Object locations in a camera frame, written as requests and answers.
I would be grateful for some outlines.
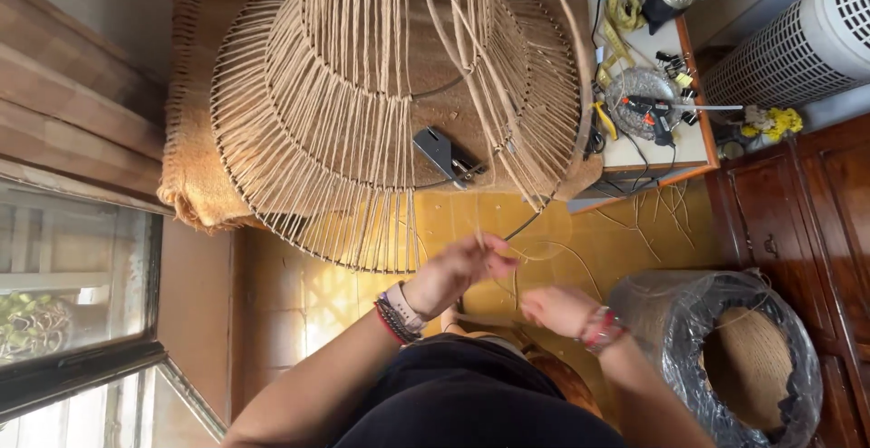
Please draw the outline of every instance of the stapler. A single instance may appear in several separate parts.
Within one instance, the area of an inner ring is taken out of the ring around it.
[[[476,174],[483,175],[486,172],[486,168],[482,166],[469,172],[479,162],[451,142],[446,135],[432,127],[426,127],[414,135],[414,147],[461,190],[468,189],[465,181],[471,180]]]

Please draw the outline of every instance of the wooden cabinet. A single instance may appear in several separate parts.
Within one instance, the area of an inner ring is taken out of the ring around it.
[[[761,268],[807,327],[818,436],[870,445],[870,116],[725,162],[707,187],[725,258]]]

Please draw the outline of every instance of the yellow tile floor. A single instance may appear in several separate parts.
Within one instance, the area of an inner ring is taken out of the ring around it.
[[[671,207],[672,198],[679,199],[677,190],[671,187],[663,188],[661,196]],[[703,179],[688,183],[684,200],[686,206],[675,214],[688,238],[678,230],[664,203],[658,202],[656,211],[655,190],[639,197],[638,224],[650,242],[649,248],[643,236],[633,228],[633,199],[605,206],[600,212],[574,215],[568,213],[563,202],[553,202],[511,240],[511,254],[522,253],[534,258],[523,260],[517,271],[519,293],[561,284],[580,287],[596,296],[594,277],[606,300],[620,277],[639,270],[718,267],[721,264],[719,243],[712,229]],[[415,198],[414,206],[420,241],[429,255],[438,253],[458,237],[474,233],[478,226],[483,231],[504,236],[532,215],[526,203],[508,194],[425,193]],[[372,309],[378,293],[398,279],[406,278],[354,273],[310,257],[266,231],[249,229],[245,232],[248,267],[245,280],[251,324],[246,331],[250,333],[247,343],[254,350],[247,355],[247,371],[253,376],[248,381],[248,398],[277,371],[315,352]],[[545,242],[558,242],[576,251],[589,272],[570,251]],[[501,279],[497,284],[493,281],[477,284],[465,295],[465,311],[522,320],[510,293],[512,289],[511,278]],[[439,332],[436,322],[429,325],[427,334]],[[570,339],[533,327],[526,331],[583,377],[599,402],[604,418],[612,421],[613,406],[595,358]]]

